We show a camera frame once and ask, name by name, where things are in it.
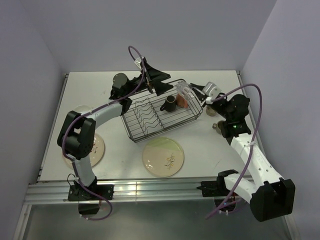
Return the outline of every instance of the metal wire rack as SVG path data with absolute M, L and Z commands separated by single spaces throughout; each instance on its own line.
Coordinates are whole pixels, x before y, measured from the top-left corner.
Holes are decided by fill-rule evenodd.
M 181 80 L 183 79 L 168 83 L 175 86 Z M 176 106 L 173 112 L 160 111 L 167 96 L 176 97 L 177 94 L 173 88 L 161 96 L 151 93 L 132 100 L 134 102 L 130 109 L 122 115 L 122 121 L 129 138 L 137 143 L 196 120 L 203 112 L 196 97 L 188 101 L 187 108 Z

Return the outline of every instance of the wall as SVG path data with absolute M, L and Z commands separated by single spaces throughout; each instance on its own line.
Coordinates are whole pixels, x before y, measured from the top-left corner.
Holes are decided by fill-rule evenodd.
M 63 75 L 18 0 L 0 1 L 0 233 L 12 238 L 34 182 Z
M 21 0 L 66 72 L 240 70 L 276 0 Z
M 302 239 L 318 239 L 320 218 L 320 1 L 278 0 L 242 72 L 263 94 L 260 135 L 270 162 L 296 186 Z M 258 115 L 258 98 L 249 91 Z

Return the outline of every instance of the black mug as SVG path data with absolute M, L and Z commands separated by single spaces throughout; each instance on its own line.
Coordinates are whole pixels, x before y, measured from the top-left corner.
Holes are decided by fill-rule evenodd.
M 164 104 L 160 107 L 160 111 L 166 110 L 167 112 L 173 112 L 176 110 L 176 98 L 172 95 L 167 96 Z

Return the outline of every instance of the beige plate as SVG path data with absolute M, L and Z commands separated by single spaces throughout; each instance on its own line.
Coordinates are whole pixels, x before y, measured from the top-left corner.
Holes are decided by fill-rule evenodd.
M 93 141 L 93 148 L 89 154 L 90 156 L 90 162 L 91 162 L 91 167 L 95 166 L 104 156 L 105 153 L 105 142 L 102 139 L 102 137 L 98 134 L 94 134 L 94 141 Z M 73 169 L 72 167 L 72 162 L 62 156 L 66 165 Z
M 167 137 L 158 137 L 148 142 L 142 153 L 145 168 L 156 177 L 169 177 L 177 173 L 184 163 L 182 147 Z

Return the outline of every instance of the tabletop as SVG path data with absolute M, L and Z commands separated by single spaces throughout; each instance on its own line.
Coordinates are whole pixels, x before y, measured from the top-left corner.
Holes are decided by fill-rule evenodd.
M 71 72 L 65 84 L 58 107 L 51 138 L 43 158 L 40 181 L 64 181 L 70 169 L 65 163 L 57 138 L 67 113 L 81 105 L 98 107 L 105 104 L 112 89 L 112 79 L 117 73 L 124 73 L 129 79 L 137 77 L 138 71 Z M 188 83 L 205 85 L 208 81 L 219 86 L 224 93 L 240 86 L 234 70 L 211 71 L 163 71 L 171 75 L 173 81 L 184 79 Z M 99 180 L 154 179 L 144 167 L 142 152 L 145 145 L 157 137 L 168 137 L 178 142 L 184 152 L 182 168 L 170 178 L 216 177 L 219 172 L 235 169 L 242 171 L 244 163 L 240 156 L 213 128 L 213 123 L 223 120 L 219 115 L 208 116 L 204 110 L 195 121 L 166 131 L 158 136 L 134 143 L 128 138 L 121 117 L 116 117 L 101 125 L 96 133 L 105 144 L 102 160 L 92 169 Z M 247 125 L 253 130 L 250 116 Z

